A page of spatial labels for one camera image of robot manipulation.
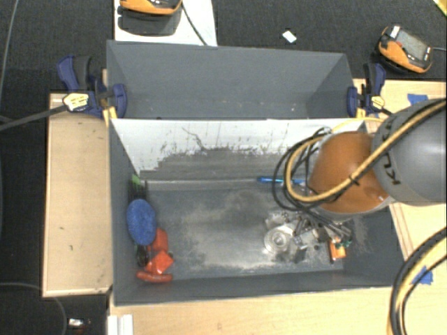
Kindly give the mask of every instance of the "black carpet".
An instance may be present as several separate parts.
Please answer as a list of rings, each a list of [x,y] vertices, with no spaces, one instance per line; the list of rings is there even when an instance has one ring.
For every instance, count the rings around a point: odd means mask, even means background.
[[[343,52],[354,77],[383,28],[399,23],[432,46],[446,46],[446,18],[432,0],[212,0],[219,45]],[[15,0],[0,0],[0,61]],[[112,0],[20,0],[10,42],[0,115],[16,119],[47,107],[61,89],[55,64],[67,54],[93,57],[105,67],[105,42],[113,37]],[[291,30],[294,44],[281,35]],[[446,54],[436,52],[424,75],[388,78],[445,80]],[[46,122],[0,133],[3,226],[0,282],[41,282],[45,206]],[[105,296],[62,299],[68,318],[103,334]],[[59,309],[30,289],[0,288],[0,334],[58,334]]]

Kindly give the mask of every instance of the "red object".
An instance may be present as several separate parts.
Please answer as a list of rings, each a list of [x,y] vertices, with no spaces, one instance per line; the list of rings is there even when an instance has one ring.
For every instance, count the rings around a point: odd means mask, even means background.
[[[150,246],[147,247],[147,250],[154,252],[168,252],[168,234],[165,230],[162,230],[161,228],[156,229],[155,239]]]
[[[137,278],[150,283],[167,283],[172,281],[172,274],[164,272],[173,263],[173,258],[168,255],[168,234],[161,228],[156,229],[154,241],[147,246],[147,251],[151,254],[151,260],[146,264],[144,271],[137,272]]]
[[[163,274],[174,260],[165,251],[160,251],[146,264],[146,271],[150,274]]]
[[[150,283],[167,283],[172,281],[172,274],[150,274],[146,271],[137,271],[137,278]]]

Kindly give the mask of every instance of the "blue tape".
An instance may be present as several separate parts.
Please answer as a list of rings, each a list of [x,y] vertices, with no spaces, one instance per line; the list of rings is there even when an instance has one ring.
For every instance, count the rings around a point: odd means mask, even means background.
[[[428,99],[425,94],[407,94],[407,98],[411,105],[426,101]]]
[[[433,283],[433,273],[432,271],[427,272],[427,267],[424,266],[419,273],[416,274],[414,279],[412,280],[411,284],[428,284],[431,285]]]

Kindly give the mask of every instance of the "blue clamp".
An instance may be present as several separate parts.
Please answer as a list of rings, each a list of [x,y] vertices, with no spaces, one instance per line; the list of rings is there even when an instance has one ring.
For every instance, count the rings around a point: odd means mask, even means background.
[[[385,84],[386,72],[380,64],[365,64],[366,84],[362,84],[362,92],[358,93],[357,88],[349,87],[346,99],[348,115],[355,117],[358,109],[364,110],[366,115],[385,112],[390,114],[384,106],[384,101],[380,97],[382,87]]]
[[[108,91],[101,79],[89,73],[90,57],[73,55],[65,56],[57,63],[57,74],[70,94],[82,93],[82,103],[77,107],[69,107],[70,112],[83,112],[99,119],[103,118],[101,101],[115,106],[118,118],[123,118],[127,109],[127,94],[123,84],[115,84],[112,91]]]

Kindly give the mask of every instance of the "white label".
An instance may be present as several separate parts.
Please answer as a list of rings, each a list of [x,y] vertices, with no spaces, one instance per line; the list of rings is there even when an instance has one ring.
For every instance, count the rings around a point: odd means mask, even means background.
[[[291,33],[289,30],[287,30],[286,32],[284,32],[282,34],[282,36],[289,42],[289,43],[294,43],[296,41],[296,37],[293,33]]]
[[[393,30],[391,31],[390,37],[391,38],[396,38],[397,33],[399,32],[399,30],[400,30],[400,26],[394,26]]]

